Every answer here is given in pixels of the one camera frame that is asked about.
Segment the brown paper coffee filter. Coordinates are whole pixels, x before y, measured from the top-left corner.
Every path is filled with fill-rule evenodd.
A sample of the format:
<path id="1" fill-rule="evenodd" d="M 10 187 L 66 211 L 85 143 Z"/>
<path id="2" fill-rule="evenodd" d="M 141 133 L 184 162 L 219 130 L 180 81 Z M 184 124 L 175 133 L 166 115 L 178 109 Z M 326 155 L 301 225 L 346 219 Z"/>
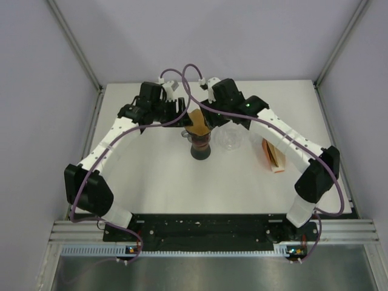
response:
<path id="1" fill-rule="evenodd" d="M 195 109 L 190 112 L 189 118 L 192 121 L 192 125 L 186 126 L 186 131 L 196 136 L 205 136 L 210 133 L 210 129 L 206 125 L 206 121 L 200 109 Z"/>

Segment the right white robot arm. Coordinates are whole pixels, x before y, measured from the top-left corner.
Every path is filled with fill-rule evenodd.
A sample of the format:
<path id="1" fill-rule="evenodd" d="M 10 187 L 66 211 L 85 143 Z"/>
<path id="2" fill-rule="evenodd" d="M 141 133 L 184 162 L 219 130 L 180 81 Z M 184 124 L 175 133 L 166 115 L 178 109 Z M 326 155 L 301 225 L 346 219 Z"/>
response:
<path id="1" fill-rule="evenodd" d="M 230 78 L 201 78 L 198 83 L 208 93 L 208 98 L 199 106 L 210 127 L 221 127 L 229 121 L 241 124 L 273 145 L 301 173 L 295 183 L 296 197 L 286 214 L 288 221 L 283 224 L 284 235 L 291 240 L 298 239 L 323 194 L 332 187 L 340 188 L 339 150 L 334 146 L 324 148 L 303 137 L 264 100 L 255 95 L 245 98 Z"/>

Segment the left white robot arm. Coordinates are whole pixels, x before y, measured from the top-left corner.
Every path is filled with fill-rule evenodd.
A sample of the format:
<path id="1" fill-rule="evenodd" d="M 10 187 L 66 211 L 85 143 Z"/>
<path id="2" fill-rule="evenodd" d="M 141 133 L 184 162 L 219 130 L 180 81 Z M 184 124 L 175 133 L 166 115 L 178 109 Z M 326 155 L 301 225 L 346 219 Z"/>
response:
<path id="1" fill-rule="evenodd" d="M 116 225 L 117 234 L 124 240 L 137 235 L 138 227 L 131 222 L 132 213 L 119 205 L 118 195 L 107 180 L 130 143 L 153 126 L 179 127 L 189 122 L 184 98 L 175 98 L 177 81 L 143 82 L 130 104 L 120 108 L 107 134 L 77 165 L 69 164 L 64 170 L 65 191 L 71 205 L 70 219 L 76 209 L 88 212 L 86 219 L 102 219 Z"/>

